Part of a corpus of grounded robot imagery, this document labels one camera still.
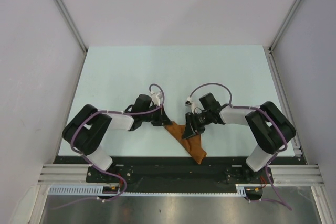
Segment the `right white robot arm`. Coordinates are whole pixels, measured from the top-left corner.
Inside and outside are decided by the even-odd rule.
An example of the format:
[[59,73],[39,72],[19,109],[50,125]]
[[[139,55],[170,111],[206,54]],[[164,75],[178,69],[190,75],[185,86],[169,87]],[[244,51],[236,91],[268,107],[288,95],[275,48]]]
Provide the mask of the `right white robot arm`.
[[246,159],[242,169],[243,179],[254,183],[261,177],[261,170],[285,151],[288,142],[296,136],[296,130],[278,107],[271,101],[259,107],[221,105],[212,93],[199,98],[203,109],[200,113],[185,114],[186,124],[182,134],[188,139],[202,134],[205,126],[210,124],[237,124],[250,128],[257,146]]

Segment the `orange cloth napkin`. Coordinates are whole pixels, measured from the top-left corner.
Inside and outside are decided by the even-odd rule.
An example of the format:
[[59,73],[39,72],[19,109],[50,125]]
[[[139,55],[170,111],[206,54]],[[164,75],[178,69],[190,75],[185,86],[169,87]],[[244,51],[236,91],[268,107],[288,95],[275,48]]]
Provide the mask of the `orange cloth napkin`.
[[202,163],[207,153],[202,148],[202,139],[200,135],[190,138],[182,138],[186,126],[179,125],[175,122],[172,122],[172,125],[165,125],[164,128],[180,143],[198,165]]

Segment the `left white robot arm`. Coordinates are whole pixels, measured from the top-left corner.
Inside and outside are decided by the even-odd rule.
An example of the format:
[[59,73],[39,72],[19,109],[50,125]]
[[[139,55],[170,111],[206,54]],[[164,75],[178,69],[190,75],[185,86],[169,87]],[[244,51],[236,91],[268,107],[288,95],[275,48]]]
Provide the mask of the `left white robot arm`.
[[166,115],[163,102],[162,92],[151,91],[150,95],[139,95],[135,103],[122,112],[99,111],[87,104],[64,128],[62,138],[74,152],[99,168],[97,174],[103,181],[110,182],[115,178],[116,169],[112,166],[113,159],[101,147],[106,131],[135,131],[144,122],[171,126],[173,122]]

